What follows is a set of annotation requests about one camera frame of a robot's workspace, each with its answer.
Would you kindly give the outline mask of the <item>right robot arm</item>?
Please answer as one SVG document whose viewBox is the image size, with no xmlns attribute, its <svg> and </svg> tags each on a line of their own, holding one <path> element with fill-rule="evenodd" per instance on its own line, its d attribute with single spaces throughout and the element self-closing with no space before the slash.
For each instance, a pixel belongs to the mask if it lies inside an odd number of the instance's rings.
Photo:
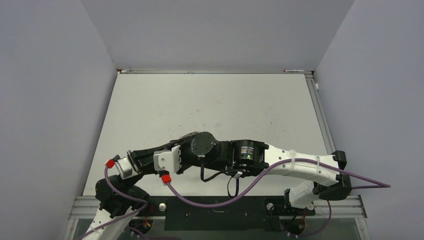
<svg viewBox="0 0 424 240">
<path fill-rule="evenodd" d="M 297 213 L 316 200 L 344 200 L 353 189 L 351 179 L 345 171 L 346 155 L 343 151 L 335 151 L 329 155 L 310 155 L 269 145 L 264 150 L 263 158 L 269 166 L 244 191 L 224 202 L 206 204 L 191 201 L 177 192 L 171 184 L 170 176 L 163 176 L 161 180 L 184 203 L 197 208 L 215 209 L 241 200 L 266 175 L 302 179 L 301 184 L 284 192 L 282 207 L 289 214 Z"/>
</svg>

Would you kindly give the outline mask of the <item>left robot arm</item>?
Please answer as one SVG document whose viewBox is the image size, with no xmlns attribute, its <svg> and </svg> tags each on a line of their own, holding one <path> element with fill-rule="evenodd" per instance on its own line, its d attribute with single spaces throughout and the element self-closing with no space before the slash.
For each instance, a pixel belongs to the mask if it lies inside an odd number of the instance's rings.
<svg viewBox="0 0 424 240">
<path fill-rule="evenodd" d="M 181 168 L 181 146 L 169 143 L 144 150 L 129 150 L 126 156 L 116 155 L 105 163 L 104 177 L 95 184 L 99 201 L 94 219 L 80 240 L 117 240 L 125 231 L 147 240 L 143 232 L 148 221 L 133 223 L 134 217 L 154 210 L 150 195 L 136 183 L 145 175 L 159 175 L 164 183 L 170 173 Z"/>
</svg>

